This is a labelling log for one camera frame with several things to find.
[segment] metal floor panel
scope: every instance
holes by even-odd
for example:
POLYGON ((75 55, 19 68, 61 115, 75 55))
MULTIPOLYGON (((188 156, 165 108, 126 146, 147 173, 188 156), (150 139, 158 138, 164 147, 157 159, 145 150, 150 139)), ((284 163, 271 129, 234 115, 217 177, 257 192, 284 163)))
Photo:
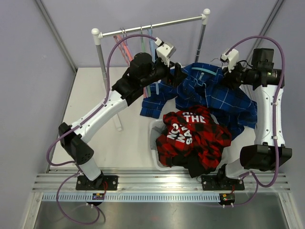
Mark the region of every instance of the metal floor panel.
MULTIPOLYGON (((251 194, 236 194, 245 202, 251 194)), ((65 212, 78 221, 95 220, 95 209, 80 202, 62 202, 65 212)), ((217 203, 114 203, 99 205, 103 216, 92 226, 64 219, 55 202, 43 201, 35 229, 288 229, 280 198, 260 193, 242 207, 214 208, 217 203)))

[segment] white basket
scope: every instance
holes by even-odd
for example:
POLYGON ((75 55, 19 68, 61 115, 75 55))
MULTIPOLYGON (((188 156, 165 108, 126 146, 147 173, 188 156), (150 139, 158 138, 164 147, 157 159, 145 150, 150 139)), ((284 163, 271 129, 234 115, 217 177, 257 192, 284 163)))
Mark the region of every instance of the white basket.
POLYGON ((166 167, 164 165, 161 164, 161 162, 159 161, 159 157, 158 157, 158 151, 157 151, 157 145, 156 145, 156 140, 159 136, 152 136, 151 133, 152 133, 152 129, 154 127, 158 127, 158 128, 161 128, 161 129, 165 129, 166 126, 165 124, 163 123, 163 120, 162 119, 159 119, 159 120, 155 120, 155 121, 152 121, 150 124, 149 124, 149 137, 150 137, 150 149, 152 151, 152 159, 153 159, 153 163, 154 165, 156 166, 156 168, 160 171, 165 171, 165 170, 177 170, 177 169, 185 169, 184 167, 181 167, 181 166, 173 166, 173 167, 166 167))

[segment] metal rail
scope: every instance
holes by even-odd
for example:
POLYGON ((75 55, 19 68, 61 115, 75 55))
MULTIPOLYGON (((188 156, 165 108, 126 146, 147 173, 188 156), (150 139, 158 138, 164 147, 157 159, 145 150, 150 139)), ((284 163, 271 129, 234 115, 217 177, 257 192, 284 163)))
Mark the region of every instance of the metal rail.
POLYGON ((185 18, 185 19, 180 19, 180 20, 175 20, 175 21, 167 21, 167 22, 162 22, 158 24, 152 24, 152 25, 145 25, 145 26, 139 26, 139 27, 134 27, 131 29, 123 29, 123 30, 117 30, 113 32, 106 32, 106 33, 101 33, 101 38, 104 37, 111 37, 114 35, 122 35, 124 33, 130 33, 130 32, 137 32, 141 30, 148 30, 148 29, 155 29, 155 28, 160 28, 168 25, 176 25, 176 24, 181 24, 181 23, 186 23, 190 21, 199 21, 203 19, 203 15, 192 17, 192 18, 185 18))
MULTIPOLYGON (((113 193, 225 193, 226 191, 203 191, 202 184, 196 178, 190 178, 189 174, 167 174, 167 173, 147 173, 142 170, 125 173, 123 171, 111 172, 104 171, 106 175, 118 175, 118 190, 109 191, 113 193)), ((49 173, 38 174, 33 186, 33 192, 56 192, 59 185, 71 175, 71 173, 49 173)), ((263 183, 269 183, 272 180, 273 173, 258 173, 259 180, 263 183)), ((75 184, 77 178, 71 178, 62 187, 61 192, 86 193, 88 191, 76 191, 75 184)), ((245 191, 236 192, 254 192, 256 181, 253 177, 244 179, 245 191)), ((258 192, 290 192, 287 177, 285 174, 279 174, 276 183, 272 188, 259 187, 258 192)))

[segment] blue plaid shirt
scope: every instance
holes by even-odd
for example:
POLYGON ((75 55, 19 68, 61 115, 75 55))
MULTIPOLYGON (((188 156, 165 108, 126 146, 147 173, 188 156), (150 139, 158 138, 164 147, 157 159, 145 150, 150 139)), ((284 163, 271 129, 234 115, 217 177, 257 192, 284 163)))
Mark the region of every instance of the blue plaid shirt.
POLYGON ((255 127, 257 104, 241 90, 231 90, 219 82, 223 79, 222 69, 206 63, 193 63, 183 68, 187 78, 173 88, 164 82, 159 83, 159 94, 155 84, 150 85, 151 97, 145 98, 140 115, 159 118, 166 101, 176 98, 176 108, 185 110, 194 105, 210 109, 221 125, 225 125, 236 138, 244 126, 255 127))

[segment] metal frame post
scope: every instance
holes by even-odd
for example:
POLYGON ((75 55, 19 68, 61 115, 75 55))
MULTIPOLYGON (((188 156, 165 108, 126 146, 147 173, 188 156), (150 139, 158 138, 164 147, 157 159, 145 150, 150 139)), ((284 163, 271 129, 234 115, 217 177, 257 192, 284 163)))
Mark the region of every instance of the metal frame post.
POLYGON ((73 59, 71 58, 66 46, 64 45, 59 33, 57 32, 55 25, 47 12, 46 7, 44 6, 43 2, 41 0, 34 0, 34 3, 38 7, 39 11, 41 12, 44 20, 46 21, 55 41, 57 42, 60 50, 62 51, 63 56, 67 60, 68 64, 70 65, 72 71, 76 74, 77 73, 77 66, 75 65, 73 59))
MULTIPOLYGON (((285 0, 277 0, 276 3, 274 4, 267 20, 265 21, 259 35, 260 36, 265 36, 267 34, 267 32, 269 31, 273 21, 275 20, 277 14, 279 13, 280 9, 282 8, 283 4, 284 4, 285 0)), ((250 63, 251 59, 252 59, 252 53, 254 49, 257 49, 260 44, 262 42, 262 39, 256 39, 255 43, 253 44, 253 46, 251 47, 250 52, 247 55, 247 62, 250 63)))
MULTIPOLYGON (((99 61, 100 61, 100 66, 101 66, 101 70, 102 70, 105 89, 110 90, 110 88, 107 88, 106 65, 105 65, 105 62, 104 62, 104 56, 103 56, 103 52, 102 52, 101 40, 98 37, 99 34, 100 34, 100 31, 98 29, 92 29, 91 33, 93 35, 94 43, 96 45, 97 54, 99 56, 99 61)), ((112 120, 114 121, 115 127, 118 131, 123 130, 121 121, 120 121, 119 116, 117 114, 112 117, 112 120)))
POLYGON ((198 46, 197 46, 197 50, 196 50, 195 62, 198 62, 198 60, 199 60, 201 45, 202 45, 203 36, 204 36, 204 32, 205 32, 205 27, 206 27, 210 13, 211 12, 209 9, 205 9, 203 11, 202 25, 201 25, 201 29, 200 29, 199 41, 198 41, 198 46))

